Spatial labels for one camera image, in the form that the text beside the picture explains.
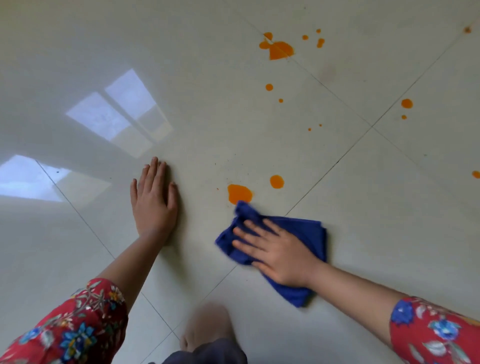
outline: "dark pants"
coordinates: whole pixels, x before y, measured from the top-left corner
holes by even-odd
[[[174,352],[163,364],[247,364],[247,356],[232,340],[218,339],[193,352]]]

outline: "microfiber cloth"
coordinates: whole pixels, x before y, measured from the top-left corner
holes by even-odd
[[[233,228],[239,227],[245,232],[258,236],[257,233],[253,232],[243,224],[245,220],[250,220],[255,225],[272,232],[272,230],[263,223],[264,218],[271,220],[276,225],[295,235],[317,258],[324,262],[326,261],[326,229],[322,227],[321,222],[303,220],[300,218],[263,216],[244,201],[239,201],[237,203],[235,215],[237,216],[233,219],[232,224],[219,235],[215,240],[215,244],[217,244],[226,255],[237,263],[251,265],[254,259],[232,245],[234,240],[240,240],[246,243],[246,241],[233,233]],[[287,287],[274,282],[269,277],[265,276],[265,278],[283,298],[295,307],[302,307],[312,293],[308,288]]]

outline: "bare foot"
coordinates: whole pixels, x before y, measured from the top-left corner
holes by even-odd
[[[235,341],[232,322],[227,309],[216,303],[200,307],[189,320],[185,333],[180,339],[180,348],[192,352],[200,345],[220,338]]]

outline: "blue flower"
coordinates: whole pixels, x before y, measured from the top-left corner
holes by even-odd
[[[413,321],[413,307],[411,302],[406,302],[404,300],[398,301],[395,308],[393,309],[392,316],[390,320],[397,325],[399,324],[409,324]]]
[[[445,340],[455,340],[458,336],[458,329],[461,328],[459,324],[445,319],[439,321],[432,321],[428,324],[437,336]]]
[[[30,331],[24,333],[24,335],[18,340],[20,345],[26,344],[31,339],[35,339],[42,332],[42,328],[33,328]]]
[[[82,322],[78,331],[67,331],[63,333],[63,342],[61,348],[66,349],[62,359],[69,361],[74,358],[78,360],[87,350],[96,343],[96,338],[92,336],[93,327],[86,327]]]

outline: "red floral sleeve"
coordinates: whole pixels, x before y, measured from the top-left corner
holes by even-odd
[[[396,304],[390,336],[405,363],[480,363],[480,322],[421,298]]]
[[[0,363],[110,363],[127,322],[119,289],[107,279],[93,279],[17,338]]]

